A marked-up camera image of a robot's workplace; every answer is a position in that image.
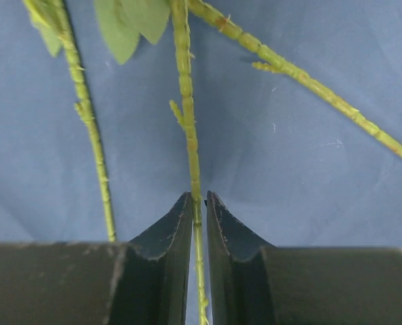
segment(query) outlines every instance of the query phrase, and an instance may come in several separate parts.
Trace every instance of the blue backdrop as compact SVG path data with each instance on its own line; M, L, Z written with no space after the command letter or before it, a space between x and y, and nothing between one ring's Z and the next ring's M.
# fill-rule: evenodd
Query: blue backdrop
M402 0L212 4L402 143ZM189 190L171 26L118 66L92 0L68 0L120 240ZM190 19L204 191L276 245L402 247L402 160L329 104ZM87 131L64 56L21 1L0 0L0 240L106 240ZM190 273L187 324L197 324Z

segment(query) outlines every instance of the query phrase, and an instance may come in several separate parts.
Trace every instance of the green leaf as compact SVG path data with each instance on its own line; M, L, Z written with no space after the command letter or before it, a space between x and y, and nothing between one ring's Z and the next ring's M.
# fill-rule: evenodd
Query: green leaf
M59 22L56 8L52 0L23 0L29 11L32 23L36 26L46 26L53 30L57 35L63 33L62 26Z
M44 26L42 24L36 25L41 34L41 37L43 38L45 46L47 47L50 54L55 58L62 48L62 42L59 40L58 36L50 27Z
M120 0L128 19L151 44L157 44L169 20L168 0Z
M122 10L120 0L94 0L101 35L119 64L135 52L140 34Z

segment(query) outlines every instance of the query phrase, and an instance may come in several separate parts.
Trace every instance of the green stem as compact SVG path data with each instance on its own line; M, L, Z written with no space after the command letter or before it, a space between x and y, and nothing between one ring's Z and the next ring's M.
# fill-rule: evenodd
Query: green stem
M258 54L261 59L269 63L269 65L266 65L256 62L254 64L255 68L287 74L301 85L317 94L320 98L330 103L334 108L350 118L354 123L402 158L402 144L381 130L377 125L367 120L356 108L345 102L332 90L311 78L306 71L288 62L268 48L267 45L261 44L260 40L253 35L243 32L241 27L234 24L229 17L226 18L223 16L222 13L211 5L202 2L202 0L188 0L188 4L189 9L194 15L204 19L209 25L216 27L221 33L225 34L230 39L238 41L241 46Z
M100 184L101 197L103 201L104 217L106 219L108 239L113 242L116 238L115 222L113 220L112 206L110 204L110 192L108 188L108 177L106 165L104 164L103 149L98 133L98 126L94 118L91 101L89 100L89 91L87 90L83 69L80 65L80 57L77 51L71 24L68 14L64 8L63 0L53 0L56 14L62 27L62 35L59 35L62 45L65 49L66 61L70 70L71 78L75 84L79 103L75 104L75 109L79 113L81 120L85 123L89 133L89 140L94 151L98 181Z
M208 300L205 295L205 280L203 268L203 241L201 215L201 182L199 180L199 156L197 153L198 141L195 128L195 109L193 102L193 84L190 64L190 29L188 27L187 0L171 0L172 24L174 25L174 43L176 48L176 64L180 73L180 93L182 96L182 111L171 102L177 121L182 125L186 134L188 165L190 169L190 185L193 198L193 232L195 235L196 274L198 282L199 323L208 323L205 308Z

